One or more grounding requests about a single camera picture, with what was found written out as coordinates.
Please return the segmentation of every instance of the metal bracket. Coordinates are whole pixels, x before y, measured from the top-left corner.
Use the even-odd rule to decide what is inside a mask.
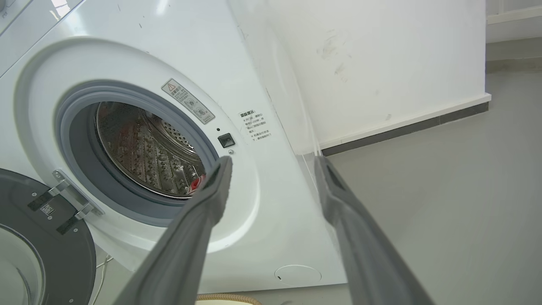
[[[92,212],[97,216],[104,215],[105,212],[97,204],[93,203],[92,200],[87,198],[84,193],[77,188],[73,182],[66,177],[61,169],[53,171],[53,177],[59,182],[55,187],[47,191],[52,196],[56,196],[63,192],[64,190],[68,193],[74,200],[69,200],[69,202],[77,209],[75,217],[79,220],[83,219],[88,213]]]

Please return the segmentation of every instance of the washing machine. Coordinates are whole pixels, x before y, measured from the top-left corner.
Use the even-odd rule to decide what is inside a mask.
[[[276,36],[255,56],[226,1],[7,0],[1,14],[0,239],[17,295],[86,304],[94,244],[137,269],[225,155],[200,292],[346,281]]]

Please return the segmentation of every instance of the instruction sticker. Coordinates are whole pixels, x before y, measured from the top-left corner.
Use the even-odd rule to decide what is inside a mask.
[[[215,115],[205,105],[175,80],[170,79],[162,86],[162,90],[190,110],[203,124],[207,124],[215,118]]]
[[[259,141],[271,136],[269,125],[263,113],[258,113],[254,110],[239,113],[243,120],[244,129],[252,141]]]

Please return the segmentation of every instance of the cable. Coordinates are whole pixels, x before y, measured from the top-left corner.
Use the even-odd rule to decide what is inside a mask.
[[[99,267],[103,266],[103,265],[106,264],[106,263],[109,263],[109,262],[112,261],[112,260],[113,260],[113,257],[111,257],[110,259],[108,259],[107,262],[101,263],[101,264],[99,264],[98,266],[96,266],[96,269],[98,269]]]
[[[104,268],[102,269],[102,278],[100,280],[100,285],[98,286],[98,290],[96,291],[96,295],[94,296],[94,301],[92,301],[91,305],[95,305],[96,304],[96,300],[98,299],[98,295],[100,294],[100,290],[102,288],[102,286],[104,285],[104,280],[105,280],[105,270],[107,269],[107,263],[113,259],[113,257],[111,257],[111,255],[107,255],[105,257],[105,261],[101,264],[99,264],[98,266],[96,266],[96,269],[98,269],[99,267],[101,266],[104,266]]]

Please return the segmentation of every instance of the stainless steel drum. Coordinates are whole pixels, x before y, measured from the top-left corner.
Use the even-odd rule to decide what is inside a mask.
[[[194,147],[152,113],[107,101],[98,107],[95,127],[110,161],[147,190],[188,199],[204,178],[205,170]]]

